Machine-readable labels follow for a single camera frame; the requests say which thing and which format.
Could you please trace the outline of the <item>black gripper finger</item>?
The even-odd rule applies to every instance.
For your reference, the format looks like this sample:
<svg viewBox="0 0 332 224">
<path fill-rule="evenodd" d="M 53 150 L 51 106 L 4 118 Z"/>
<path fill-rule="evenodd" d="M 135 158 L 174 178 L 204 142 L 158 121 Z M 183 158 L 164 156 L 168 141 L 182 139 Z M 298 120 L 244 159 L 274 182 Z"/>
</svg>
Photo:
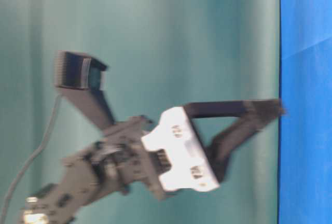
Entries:
<svg viewBox="0 0 332 224">
<path fill-rule="evenodd" d="M 184 105 L 189 118 L 241 117 L 247 113 L 260 116 L 280 116 L 285 113 L 279 99 L 195 102 Z"/>
<path fill-rule="evenodd" d="M 233 151 L 271 123 L 275 118 L 245 115 L 216 135 L 206 147 L 206 155 L 218 181 L 224 181 Z"/>
</svg>

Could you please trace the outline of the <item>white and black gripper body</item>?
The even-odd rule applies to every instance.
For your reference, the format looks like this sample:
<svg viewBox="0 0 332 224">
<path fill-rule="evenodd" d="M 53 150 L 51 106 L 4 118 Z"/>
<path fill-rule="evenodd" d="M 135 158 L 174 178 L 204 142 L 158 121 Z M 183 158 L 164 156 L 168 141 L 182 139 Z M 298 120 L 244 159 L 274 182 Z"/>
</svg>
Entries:
<svg viewBox="0 0 332 224">
<path fill-rule="evenodd" d="M 151 130 L 150 120 L 134 116 L 123 122 L 102 117 L 97 127 L 104 140 L 97 149 L 101 185 L 97 197 L 126 192 L 140 181 L 158 200 L 182 189 L 209 192 L 219 182 L 208 161 L 195 127 L 183 107 L 164 111 Z"/>
</svg>

